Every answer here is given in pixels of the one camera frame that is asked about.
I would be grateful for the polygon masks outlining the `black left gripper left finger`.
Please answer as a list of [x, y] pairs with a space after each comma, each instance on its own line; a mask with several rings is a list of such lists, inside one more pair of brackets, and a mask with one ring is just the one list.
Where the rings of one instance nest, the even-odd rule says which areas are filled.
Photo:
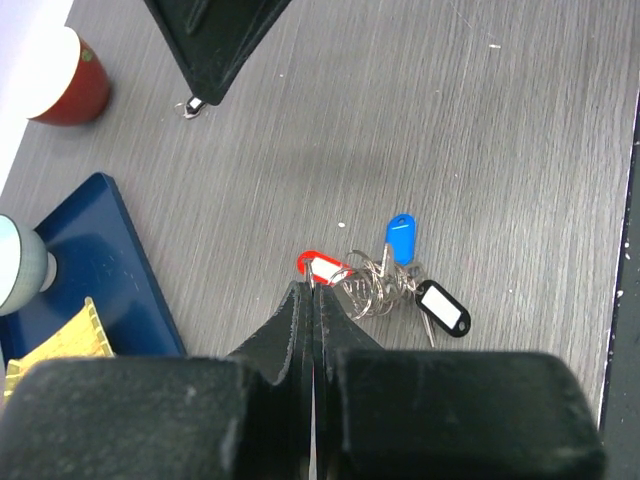
[[305, 479], [313, 299], [292, 283], [222, 358], [62, 358], [1, 416], [5, 479]]

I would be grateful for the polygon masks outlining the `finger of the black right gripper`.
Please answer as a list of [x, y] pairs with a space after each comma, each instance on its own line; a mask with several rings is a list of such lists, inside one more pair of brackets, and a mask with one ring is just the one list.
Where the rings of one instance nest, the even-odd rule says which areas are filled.
[[147, 0], [148, 10], [196, 98], [224, 99], [288, 0]]

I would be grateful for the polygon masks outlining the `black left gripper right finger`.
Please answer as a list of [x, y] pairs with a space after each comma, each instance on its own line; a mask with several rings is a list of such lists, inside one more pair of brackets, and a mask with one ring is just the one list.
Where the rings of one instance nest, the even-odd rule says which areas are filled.
[[602, 479], [581, 386], [539, 352], [387, 350], [313, 293], [322, 479]]

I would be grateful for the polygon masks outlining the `keyring bunch with tags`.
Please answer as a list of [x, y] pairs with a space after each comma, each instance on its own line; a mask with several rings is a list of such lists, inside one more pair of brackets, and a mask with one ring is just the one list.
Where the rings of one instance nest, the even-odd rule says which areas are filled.
[[298, 256], [297, 269], [311, 281], [333, 288], [353, 320], [385, 316], [400, 302], [412, 300], [431, 346], [435, 327], [453, 338], [466, 336], [472, 326], [469, 311], [427, 277], [415, 260], [415, 245], [416, 221], [401, 213], [387, 224], [381, 259], [354, 249], [348, 253], [352, 262], [345, 263], [318, 250], [306, 250]]

